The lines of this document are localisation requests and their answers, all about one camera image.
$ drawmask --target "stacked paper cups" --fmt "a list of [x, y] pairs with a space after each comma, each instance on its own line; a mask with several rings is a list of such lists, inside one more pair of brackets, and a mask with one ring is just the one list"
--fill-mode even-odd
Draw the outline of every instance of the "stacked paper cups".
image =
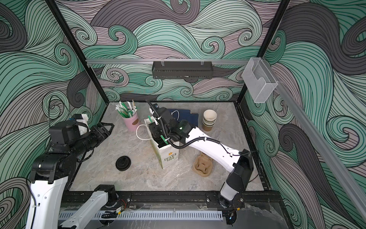
[[216, 122], [217, 113], [213, 110], [206, 110], [203, 113], [203, 130], [204, 131], [211, 131], [213, 125]]

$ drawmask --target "pink container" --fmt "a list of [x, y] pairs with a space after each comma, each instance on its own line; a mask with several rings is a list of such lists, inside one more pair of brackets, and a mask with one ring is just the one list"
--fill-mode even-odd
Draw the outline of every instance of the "pink container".
[[126, 124], [129, 131], [136, 131], [137, 127], [140, 125], [140, 120], [138, 118], [137, 112], [134, 114], [134, 116], [130, 118], [122, 117], [122, 119], [124, 120], [124, 123]]

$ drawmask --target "wave pattern wallpaper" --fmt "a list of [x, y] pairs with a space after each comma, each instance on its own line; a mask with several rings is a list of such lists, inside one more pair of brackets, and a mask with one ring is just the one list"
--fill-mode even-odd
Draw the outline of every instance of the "wave pattern wallpaper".
[[105, 107], [44, 0], [0, 0], [0, 101], [0, 228], [24, 228], [49, 121], [70, 110], [94, 125]]
[[[87, 59], [249, 59], [279, 0], [56, 0]], [[152, 65], [93, 66], [109, 100], [236, 100], [245, 66], [213, 79], [156, 80]]]
[[[285, 12], [265, 58], [366, 191], [366, 1], [310, 0]], [[246, 93], [245, 118], [294, 228], [366, 223], [281, 96]]]

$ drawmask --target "printed logo on bag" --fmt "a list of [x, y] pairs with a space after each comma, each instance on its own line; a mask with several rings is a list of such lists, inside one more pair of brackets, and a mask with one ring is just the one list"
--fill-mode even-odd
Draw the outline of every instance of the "printed logo on bag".
[[169, 157], [165, 158], [164, 161], [170, 161], [172, 159], [174, 159], [174, 157], [177, 155], [177, 153], [170, 155]]

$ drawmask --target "white vent grille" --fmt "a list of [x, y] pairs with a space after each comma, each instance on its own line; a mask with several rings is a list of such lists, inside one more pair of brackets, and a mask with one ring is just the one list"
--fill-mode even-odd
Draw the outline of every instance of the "white vent grille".
[[[62, 211], [59, 220], [67, 220], [76, 211]], [[97, 212], [92, 220], [100, 220], [104, 211]], [[113, 220], [223, 220], [221, 211], [124, 211]]]

